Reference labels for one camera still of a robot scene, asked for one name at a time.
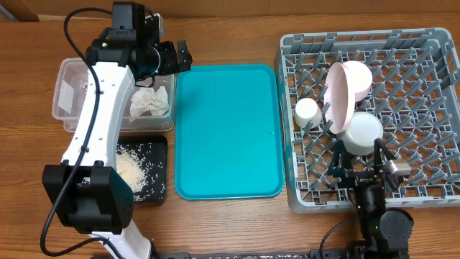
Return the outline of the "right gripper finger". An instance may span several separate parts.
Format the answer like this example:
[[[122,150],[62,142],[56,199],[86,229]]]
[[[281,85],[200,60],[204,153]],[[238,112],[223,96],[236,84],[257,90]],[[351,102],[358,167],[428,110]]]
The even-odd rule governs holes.
[[[390,152],[383,141],[380,138],[377,138],[374,140],[373,169],[375,173],[379,172],[384,166],[382,157],[385,157],[386,161],[395,159],[395,156]]]
[[[342,140],[336,142],[335,151],[332,161],[330,162],[327,170],[329,176],[344,176],[345,175],[345,154],[346,148]]]

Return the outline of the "grey bowl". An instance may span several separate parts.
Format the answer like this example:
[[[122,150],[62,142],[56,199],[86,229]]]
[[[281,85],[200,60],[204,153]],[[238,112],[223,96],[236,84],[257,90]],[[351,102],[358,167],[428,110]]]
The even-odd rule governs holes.
[[[349,127],[339,133],[337,138],[344,142],[346,150],[352,155],[369,155],[374,152],[374,141],[383,136],[381,121],[368,112],[356,112]]]

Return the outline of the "white tissue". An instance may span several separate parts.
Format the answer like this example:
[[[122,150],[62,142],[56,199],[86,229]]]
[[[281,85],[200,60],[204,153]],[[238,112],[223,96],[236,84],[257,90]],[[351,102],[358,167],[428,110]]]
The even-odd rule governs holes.
[[[134,121],[135,117],[139,117],[145,112],[150,112],[152,116],[160,116],[169,110],[168,93],[164,86],[159,87],[158,90],[140,88],[131,97],[129,121]]]

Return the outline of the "large pink plate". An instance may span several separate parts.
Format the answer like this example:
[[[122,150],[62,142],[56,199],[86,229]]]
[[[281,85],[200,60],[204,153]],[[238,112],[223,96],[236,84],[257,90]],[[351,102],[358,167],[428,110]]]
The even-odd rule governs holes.
[[[323,102],[330,106],[325,119],[332,121],[330,131],[338,134],[349,127],[354,113],[355,91],[350,70],[340,62],[334,63],[326,76],[326,87]]]

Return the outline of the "white cup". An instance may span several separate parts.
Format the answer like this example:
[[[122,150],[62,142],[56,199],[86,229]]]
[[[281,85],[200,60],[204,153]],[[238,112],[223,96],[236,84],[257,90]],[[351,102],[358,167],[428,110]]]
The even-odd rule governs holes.
[[[309,122],[317,127],[322,120],[322,113],[316,101],[310,98],[300,99],[295,105],[294,120],[300,128],[304,128]]]

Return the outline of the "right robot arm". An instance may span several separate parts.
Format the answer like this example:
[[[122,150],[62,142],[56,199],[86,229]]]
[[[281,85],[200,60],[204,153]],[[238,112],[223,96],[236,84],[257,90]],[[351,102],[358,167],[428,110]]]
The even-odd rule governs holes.
[[[409,258],[414,219],[404,209],[388,208],[386,196],[410,175],[409,163],[397,159],[380,138],[374,141],[373,166],[357,171],[343,141],[336,142],[327,174],[338,187],[354,193],[361,240],[346,246],[346,258]]]

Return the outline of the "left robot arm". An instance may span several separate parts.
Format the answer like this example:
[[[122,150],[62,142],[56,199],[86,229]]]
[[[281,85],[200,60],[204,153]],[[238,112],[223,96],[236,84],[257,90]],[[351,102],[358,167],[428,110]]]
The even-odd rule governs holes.
[[[162,17],[143,4],[116,1],[110,27],[79,57],[88,88],[78,125],[57,165],[46,165],[42,184],[50,217],[101,243],[114,258],[156,258],[153,242],[132,218],[134,194],[116,171],[116,148],[128,98],[147,78],[189,71],[185,41],[162,41]]]

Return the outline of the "grey dishwasher rack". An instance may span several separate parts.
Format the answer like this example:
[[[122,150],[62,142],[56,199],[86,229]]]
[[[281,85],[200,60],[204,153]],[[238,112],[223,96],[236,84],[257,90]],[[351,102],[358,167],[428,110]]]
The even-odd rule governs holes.
[[[322,112],[326,76],[334,63],[365,64],[372,83],[358,112],[378,118],[382,139],[410,176],[387,195],[391,207],[459,205],[459,59],[443,28],[284,35],[276,58],[282,114],[287,201],[298,214],[352,209],[349,190],[327,174],[334,155],[333,122],[295,123],[304,98]]]

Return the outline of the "clear plastic bin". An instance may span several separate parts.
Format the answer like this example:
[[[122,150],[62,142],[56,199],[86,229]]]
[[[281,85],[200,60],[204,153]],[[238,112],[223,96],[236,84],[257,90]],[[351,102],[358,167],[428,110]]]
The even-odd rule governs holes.
[[[55,119],[63,121],[65,131],[74,132],[83,103],[86,97],[86,91],[83,84],[88,83],[88,69],[80,58],[65,59],[60,66],[59,73],[55,84],[53,96],[52,115]],[[121,122],[122,132],[164,132],[171,130],[175,123],[175,94],[176,94],[176,77],[157,76],[154,81],[148,78],[141,81],[139,87],[136,87],[127,98],[124,116]],[[152,116],[150,112],[145,112],[135,120],[130,122],[130,105],[131,97],[140,88],[153,88],[158,90],[164,86],[168,93],[170,110],[160,116]]]

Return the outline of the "teal serving tray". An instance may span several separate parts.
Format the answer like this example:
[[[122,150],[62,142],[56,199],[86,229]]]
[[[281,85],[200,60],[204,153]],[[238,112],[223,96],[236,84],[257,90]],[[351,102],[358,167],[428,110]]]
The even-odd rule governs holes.
[[[194,66],[178,76],[175,189],[187,200],[278,195],[285,184],[275,72]]]

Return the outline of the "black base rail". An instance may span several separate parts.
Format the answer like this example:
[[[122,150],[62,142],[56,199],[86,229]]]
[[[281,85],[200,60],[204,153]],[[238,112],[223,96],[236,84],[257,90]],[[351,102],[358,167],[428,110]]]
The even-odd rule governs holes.
[[[310,250],[304,253],[220,253],[220,254],[190,254],[181,253],[158,253],[158,258],[161,259],[320,259],[319,250]],[[377,257],[355,257],[349,255],[346,250],[330,249],[323,250],[323,258],[325,259],[346,259],[346,258],[410,258],[409,255],[384,255]]]

